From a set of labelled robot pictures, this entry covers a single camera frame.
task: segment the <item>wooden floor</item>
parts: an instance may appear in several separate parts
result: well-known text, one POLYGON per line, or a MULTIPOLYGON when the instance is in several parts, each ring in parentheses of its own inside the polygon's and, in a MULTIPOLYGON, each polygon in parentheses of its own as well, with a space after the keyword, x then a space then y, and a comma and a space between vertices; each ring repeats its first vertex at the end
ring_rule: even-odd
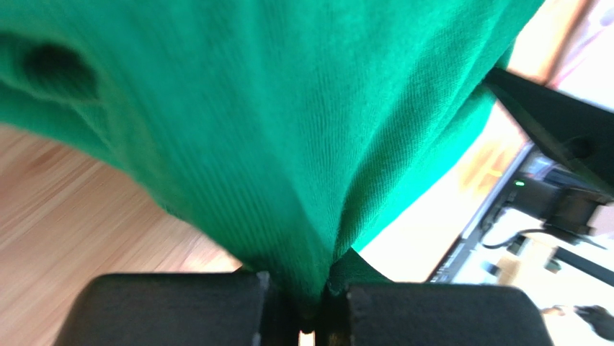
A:
MULTIPOLYGON (((518 40, 511 67, 545 80, 577 8, 578 1, 547 1, 518 40)), ((424 280, 523 142, 495 111, 457 167, 362 255, 395 280, 424 280), (448 217, 425 218, 433 208, 448 217)), ((0 345, 49 345, 75 295, 106 272, 238 266, 206 236, 164 214, 121 172, 0 128, 0 345)))

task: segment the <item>black object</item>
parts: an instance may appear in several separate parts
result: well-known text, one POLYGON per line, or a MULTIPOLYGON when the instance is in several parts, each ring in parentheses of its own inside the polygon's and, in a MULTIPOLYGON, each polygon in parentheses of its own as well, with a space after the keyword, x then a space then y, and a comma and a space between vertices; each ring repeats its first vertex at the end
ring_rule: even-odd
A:
POLYGON ((297 345, 291 306, 265 272, 105 275, 76 299, 55 346, 297 345))
MULTIPOLYGON (((266 273, 105 275, 55 345, 297 345, 273 287, 266 273)), ((317 346, 552 345, 530 299, 497 286, 353 283, 327 294, 314 323, 317 346)))
POLYGON ((613 113, 500 68, 484 85, 547 157, 614 195, 613 113))
POLYGON ((571 265, 572 267, 575 267, 578 270, 581 270, 582 272, 585 272, 588 275, 614 287, 614 272, 607 269, 606 267, 598 265, 593 261, 589 261, 586 258, 580 257, 577 254, 569 251, 568 249, 559 247, 554 252, 552 258, 555 260, 559 260, 560 262, 565 262, 568 265, 571 265))
POLYGON ((595 334, 614 341, 614 316, 601 306, 576 306, 576 314, 591 325, 595 334))

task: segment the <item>cable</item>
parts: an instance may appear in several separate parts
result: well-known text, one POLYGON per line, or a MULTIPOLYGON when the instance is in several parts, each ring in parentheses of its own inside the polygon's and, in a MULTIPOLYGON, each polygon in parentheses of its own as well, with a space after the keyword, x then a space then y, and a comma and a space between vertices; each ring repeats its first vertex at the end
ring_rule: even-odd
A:
POLYGON ((509 238, 508 240, 502 243, 499 243, 499 244, 495 244, 495 245, 488 245, 484 243, 484 237, 488 234, 488 232, 484 232, 480 237, 480 244, 489 250, 501 249, 502 247, 508 247, 509 245, 512 245, 514 243, 514 240, 516 240, 516 238, 518 238, 519 236, 523 236, 529 233, 546 233, 546 230, 545 229, 525 229, 524 231, 520 231, 516 233, 513 237, 509 238))

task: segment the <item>knit fabric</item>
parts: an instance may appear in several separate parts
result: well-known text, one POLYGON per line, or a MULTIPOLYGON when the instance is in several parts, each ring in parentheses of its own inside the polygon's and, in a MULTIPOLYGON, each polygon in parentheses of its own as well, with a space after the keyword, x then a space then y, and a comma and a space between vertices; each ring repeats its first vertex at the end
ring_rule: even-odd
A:
POLYGON ((0 120, 123 170, 315 306, 479 134, 480 81, 540 4, 2 1, 0 120))

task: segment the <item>green fabric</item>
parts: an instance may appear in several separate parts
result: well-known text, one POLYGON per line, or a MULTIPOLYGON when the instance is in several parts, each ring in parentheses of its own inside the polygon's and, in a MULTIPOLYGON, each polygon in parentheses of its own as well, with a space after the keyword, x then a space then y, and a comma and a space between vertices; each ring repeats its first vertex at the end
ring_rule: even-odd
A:
POLYGON ((479 83, 540 3, 5 0, 0 120, 125 171, 314 306, 479 134, 479 83))

